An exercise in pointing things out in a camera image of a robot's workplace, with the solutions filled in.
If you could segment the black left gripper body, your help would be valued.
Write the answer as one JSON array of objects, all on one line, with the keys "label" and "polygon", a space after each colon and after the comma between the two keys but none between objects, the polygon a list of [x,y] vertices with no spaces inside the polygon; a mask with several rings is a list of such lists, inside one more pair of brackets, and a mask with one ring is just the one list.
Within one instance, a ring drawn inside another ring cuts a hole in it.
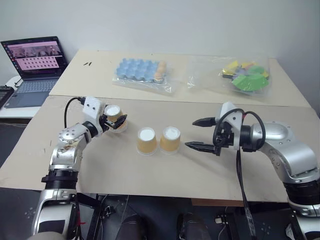
[{"label": "black left gripper body", "polygon": [[110,128],[117,129],[119,126],[115,126],[116,120],[103,119],[103,116],[99,117],[99,125],[101,126],[103,131],[108,131]]}]

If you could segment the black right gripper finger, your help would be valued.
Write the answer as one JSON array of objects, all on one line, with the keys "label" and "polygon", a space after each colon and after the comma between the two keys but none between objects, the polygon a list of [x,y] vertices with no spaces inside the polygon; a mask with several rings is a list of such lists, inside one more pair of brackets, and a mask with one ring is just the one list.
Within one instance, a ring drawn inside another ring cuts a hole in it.
[{"label": "black right gripper finger", "polygon": [[198,152],[215,154],[215,146],[212,144],[206,144],[199,141],[190,141],[184,143],[187,147],[196,150]]},{"label": "black right gripper finger", "polygon": [[212,127],[216,125],[216,120],[215,117],[205,117],[195,120],[192,125],[204,128]]}]

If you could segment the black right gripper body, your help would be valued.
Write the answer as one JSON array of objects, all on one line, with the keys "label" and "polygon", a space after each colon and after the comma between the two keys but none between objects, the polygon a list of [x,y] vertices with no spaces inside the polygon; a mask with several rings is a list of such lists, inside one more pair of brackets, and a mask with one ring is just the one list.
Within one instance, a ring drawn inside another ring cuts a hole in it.
[{"label": "black right gripper body", "polygon": [[220,156],[222,148],[228,148],[234,145],[234,133],[232,131],[232,126],[224,121],[220,124],[216,124],[213,137],[213,153],[216,156]]}]

